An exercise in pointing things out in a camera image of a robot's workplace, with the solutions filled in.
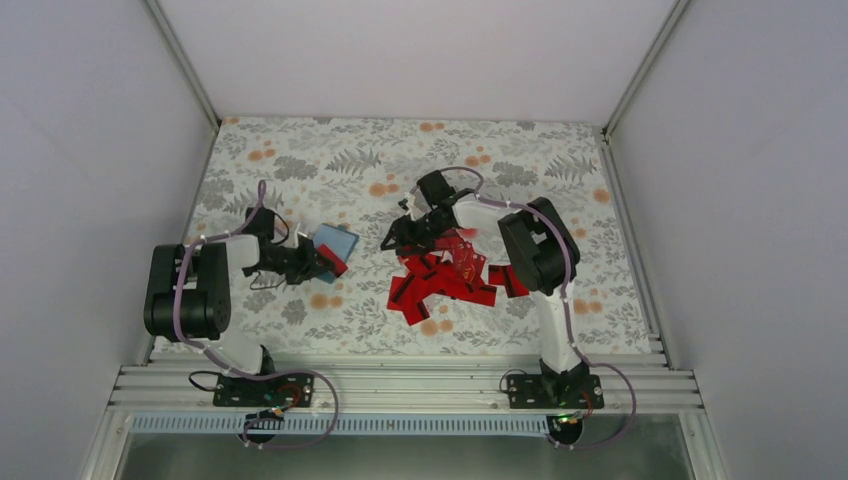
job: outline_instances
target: white wall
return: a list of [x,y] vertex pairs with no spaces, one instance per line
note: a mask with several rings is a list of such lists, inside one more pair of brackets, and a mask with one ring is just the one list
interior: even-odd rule
[[219,115],[605,123],[673,0],[160,0]]
[[0,6],[0,477],[77,478],[211,128],[136,0]]
[[696,1],[614,133],[733,479],[848,476],[848,3]]

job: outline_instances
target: floral tablecloth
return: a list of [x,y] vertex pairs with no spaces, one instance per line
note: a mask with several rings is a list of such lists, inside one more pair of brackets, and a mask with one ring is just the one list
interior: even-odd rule
[[[618,220],[592,128],[578,123],[230,117],[223,121],[191,221],[190,236],[232,229],[268,181],[265,204],[314,230],[344,225],[360,235],[349,270],[334,284],[251,291],[231,278],[232,322],[272,352],[355,354],[536,354],[539,326],[528,297],[500,288],[494,308],[431,296],[431,318],[408,326],[386,309],[404,268],[379,244],[420,176],[467,165],[487,179],[487,196],[550,198],[582,254],[575,331],[589,353],[650,348]],[[473,186],[447,173],[455,187]],[[496,239],[476,238],[491,263],[508,263]],[[264,274],[263,285],[277,283]],[[178,351],[160,338],[156,351]]]

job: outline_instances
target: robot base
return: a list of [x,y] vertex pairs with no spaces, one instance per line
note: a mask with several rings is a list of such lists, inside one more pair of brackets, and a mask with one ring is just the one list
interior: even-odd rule
[[[542,386],[542,375],[513,374],[508,375],[506,379],[507,392],[509,392],[509,408],[525,410],[550,410],[557,408],[585,410],[589,407],[586,404],[586,399],[581,394],[574,395],[573,398],[567,399],[562,404],[557,405]],[[592,409],[598,410],[604,408],[601,380],[597,375],[588,375],[577,390],[588,395],[592,403]]]
[[312,406],[314,388],[315,379],[312,375],[302,373],[283,375],[264,382],[218,375],[212,405],[256,408],[291,405],[299,389],[300,399],[296,405],[291,406],[308,408]]

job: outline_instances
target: red cable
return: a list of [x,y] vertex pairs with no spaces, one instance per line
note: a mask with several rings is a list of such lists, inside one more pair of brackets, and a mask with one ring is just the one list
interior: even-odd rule
[[299,386],[297,386],[293,383],[289,383],[287,385],[283,385],[282,387],[278,388],[277,393],[280,393],[283,390],[293,390],[294,391],[294,395],[292,395],[292,404],[291,404],[291,407],[289,407],[289,408],[296,407],[297,404],[300,403],[300,398],[303,396],[303,390]]
[[589,418],[589,417],[592,416],[592,412],[595,411],[595,409],[592,408],[592,400],[591,400],[591,398],[589,398],[589,394],[584,392],[583,390],[580,390],[580,395],[583,395],[583,398],[586,399],[587,410],[586,410],[586,416],[583,417],[583,418]]

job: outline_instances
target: black cable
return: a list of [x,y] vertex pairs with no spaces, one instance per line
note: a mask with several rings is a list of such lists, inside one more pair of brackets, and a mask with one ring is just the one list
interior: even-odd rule
[[521,372],[524,375],[528,375],[527,372],[525,372],[524,370],[522,370],[520,368],[511,368],[511,369],[507,370],[504,373],[503,377],[501,377],[501,380],[498,382],[498,390],[500,390],[501,393],[506,393],[507,395],[509,395],[509,392],[503,389],[503,381],[506,379],[506,376],[509,375],[511,372]]
[[275,217],[277,217],[277,218],[279,218],[279,219],[280,219],[280,221],[281,221],[281,222],[283,222],[283,225],[285,225],[285,226],[286,226],[286,235],[283,237],[283,239],[282,239],[282,240],[278,240],[278,241],[276,241],[276,242],[271,242],[271,245],[282,245],[283,243],[285,243],[285,241],[286,241],[286,240],[288,240],[288,239],[289,239],[289,231],[290,231],[290,230],[289,230],[289,224],[288,224],[288,223],[286,223],[286,221],[285,221],[285,220],[283,220],[283,217],[281,217],[279,213],[274,212],[274,216],[275,216]]
[[280,285],[282,285],[282,284],[286,283],[286,277],[284,277],[284,276],[280,275],[280,281],[279,281],[279,282],[277,282],[276,284],[274,284],[274,285],[265,285],[264,287],[257,287],[257,286],[256,286],[256,282],[257,282],[260,278],[262,278],[262,274],[261,274],[261,273],[257,273],[257,274],[256,274],[256,276],[255,276],[255,277],[253,277],[253,281],[252,281],[252,282],[250,282],[250,290],[252,290],[252,291],[254,291],[254,292],[258,292],[258,291],[260,291],[260,290],[273,290],[273,289],[275,289],[275,288],[278,288]]
[[196,388],[200,391],[203,391],[203,392],[214,392],[215,391],[215,387],[212,387],[212,388],[204,387],[203,385],[195,382],[194,378],[193,378],[195,375],[215,375],[215,377],[217,378],[218,372],[213,372],[212,370],[197,370],[197,371],[194,371],[194,372],[191,372],[191,373],[188,374],[188,383],[190,383],[194,388]]

